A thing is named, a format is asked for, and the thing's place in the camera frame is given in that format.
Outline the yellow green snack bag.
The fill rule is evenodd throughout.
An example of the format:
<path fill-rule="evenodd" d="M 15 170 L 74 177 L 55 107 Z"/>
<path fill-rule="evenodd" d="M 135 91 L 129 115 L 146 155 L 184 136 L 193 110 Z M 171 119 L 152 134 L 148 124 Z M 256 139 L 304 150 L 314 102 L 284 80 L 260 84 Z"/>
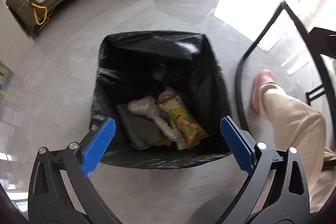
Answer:
<path fill-rule="evenodd" d="M 188 112 L 180 95 L 172 88 L 167 87 L 161 92 L 158 96 L 158 106 L 168 114 L 173 125 L 181 133 L 187 149 L 192 149 L 202 139 L 209 137 L 208 133 Z"/>

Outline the grey cloth rag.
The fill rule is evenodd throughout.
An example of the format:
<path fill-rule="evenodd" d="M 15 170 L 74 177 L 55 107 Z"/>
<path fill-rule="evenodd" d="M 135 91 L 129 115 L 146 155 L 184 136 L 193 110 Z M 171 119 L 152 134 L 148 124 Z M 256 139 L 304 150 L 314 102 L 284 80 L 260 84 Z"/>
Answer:
<path fill-rule="evenodd" d="M 127 109 L 126 104 L 117 105 L 117 110 L 125 132 L 135 149 L 143 150 L 151 146 L 170 144 L 153 121 L 146 117 L 132 114 Z"/>

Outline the white cookie wrapper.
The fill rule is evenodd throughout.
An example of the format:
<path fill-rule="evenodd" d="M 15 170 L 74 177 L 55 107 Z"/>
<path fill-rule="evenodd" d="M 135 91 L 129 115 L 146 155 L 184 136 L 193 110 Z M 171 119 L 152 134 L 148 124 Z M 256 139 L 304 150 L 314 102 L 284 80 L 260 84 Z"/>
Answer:
<path fill-rule="evenodd" d="M 152 120 L 167 139 L 175 143 L 182 141 L 181 133 L 176 129 L 175 125 L 173 125 L 173 122 L 165 110 L 158 107 Z"/>

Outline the black bag trash bin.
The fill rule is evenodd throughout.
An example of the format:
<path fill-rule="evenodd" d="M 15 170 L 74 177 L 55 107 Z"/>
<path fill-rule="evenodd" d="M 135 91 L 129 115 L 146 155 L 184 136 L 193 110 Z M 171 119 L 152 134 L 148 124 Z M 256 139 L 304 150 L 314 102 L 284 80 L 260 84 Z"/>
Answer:
<path fill-rule="evenodd" d="M 146 96 L 158 99 L 172 88 L 191 116 L 208 133 L 192 149 L 175 144 L 137 150 L 125 132 L 117 105 Z M 230 149 L 221 119 L 230 115 L 221 67 L 205 34 L 137 31 L 106 36 L 98 53 L 90 130 L 114 119 L 116 132 L 101 162 L 139 169 L 182 169 L 224 158 Z"/>

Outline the person's beige trouser leg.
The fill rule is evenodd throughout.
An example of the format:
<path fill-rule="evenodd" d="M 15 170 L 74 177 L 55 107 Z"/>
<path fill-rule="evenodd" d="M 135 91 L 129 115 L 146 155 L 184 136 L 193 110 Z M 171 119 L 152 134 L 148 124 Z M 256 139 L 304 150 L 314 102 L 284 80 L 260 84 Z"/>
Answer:
<path fill-rule="evenodd" d="M 272 124 L 277 149 L 297 149 L 307 178 L 310 211 L 318 212 L 335 188 L 335 168 L 322 169 L 324 162 L 335 159 L 335 152 L 325 146 L 325 118 L 276 84 L 262 87 L 260 114 Z"/>

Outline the clear bag white contents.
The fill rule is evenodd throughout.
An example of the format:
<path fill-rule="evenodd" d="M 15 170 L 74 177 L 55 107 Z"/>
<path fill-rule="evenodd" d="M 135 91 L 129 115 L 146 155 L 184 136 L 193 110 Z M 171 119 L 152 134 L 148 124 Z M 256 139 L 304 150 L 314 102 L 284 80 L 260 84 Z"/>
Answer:
<path fill-rule="evenodd" d="M 154 118 L 158 115 L 156 100 L 151 96 L 129 102 L 127 109 L 134 115 L 142 115 L 147 118 Z"/>

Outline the pink slipper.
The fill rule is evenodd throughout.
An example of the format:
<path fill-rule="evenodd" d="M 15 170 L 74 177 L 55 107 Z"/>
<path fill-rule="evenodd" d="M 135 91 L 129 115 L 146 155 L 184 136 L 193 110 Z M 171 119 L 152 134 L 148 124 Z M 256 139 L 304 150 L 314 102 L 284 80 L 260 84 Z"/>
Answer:
<path fill-rule="evenodd" d="M 275 84 L 274 75 L 269 69 L 260 70 L 254 80 L 251 94 L 251 107 L 257 112 L 260 112 L 261 90 L 263 86 Z"/>

